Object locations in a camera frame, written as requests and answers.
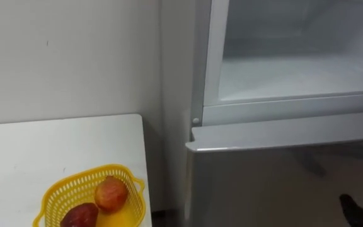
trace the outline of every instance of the silver refrigerator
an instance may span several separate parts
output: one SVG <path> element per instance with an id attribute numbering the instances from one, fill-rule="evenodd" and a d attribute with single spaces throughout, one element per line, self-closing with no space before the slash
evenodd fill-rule
<path id="1" fill-rule="evenodd" d="M 161 3 L 181 226 L 363 226 L 363 0 Z"/>

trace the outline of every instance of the black object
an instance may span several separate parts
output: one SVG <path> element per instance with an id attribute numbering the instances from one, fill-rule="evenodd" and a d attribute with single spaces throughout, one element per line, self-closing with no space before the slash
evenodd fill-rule
<path id="1" fill-rule="evenodd" d="M 351 227 L 363 227 L 363 208 L 347 194 L 340 196 L 341 207 L 345 219 L 348 221 Z"/>

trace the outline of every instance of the white wall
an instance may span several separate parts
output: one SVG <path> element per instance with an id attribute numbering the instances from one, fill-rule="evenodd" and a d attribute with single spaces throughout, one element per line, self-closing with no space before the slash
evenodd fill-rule
<path id="1" fill-rule="evenodd" d="M 162 0 L 161 38 L 163 70 L 164 150 L 168 174 L 168 206 L 185 202 L 190 109 L 192 101 L 195 2 Z"/>
<path id="2" fill-rule="evenodd" d="M 158 10 L 158 0 L 0 0 L 0 123 L 142 114 L 153 210 L 163 194 Z"/>

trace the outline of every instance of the dark red apple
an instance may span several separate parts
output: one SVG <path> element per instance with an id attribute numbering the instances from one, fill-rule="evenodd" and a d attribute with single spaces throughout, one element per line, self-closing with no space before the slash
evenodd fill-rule
<path id="1" fill-rule="evenodd" d="M 60 227 L 95 227 L 99 209 L 87 202 L 70 209 L 60 223 Z"/>

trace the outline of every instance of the plastic basket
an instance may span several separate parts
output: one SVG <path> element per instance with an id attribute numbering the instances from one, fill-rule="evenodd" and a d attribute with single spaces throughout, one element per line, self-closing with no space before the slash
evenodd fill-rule
<path id="1" fill-rule="evenodd" d="M 84 202 L 95 202 L 95 188 L 106 176 L 120 179 L 129 191 L 124 207 L 114 214 L 99 212 L 96 227 L 139 226 L 145 216 L 145 200 L 142 195 L 144 181 L 133 176 L 122 165 L 105 165 L 75 174 L 55 183 L 45 193 L 42 208 L 33 221 L 33 227 L 59 227 L 62 218 L 73 207 Z"/>

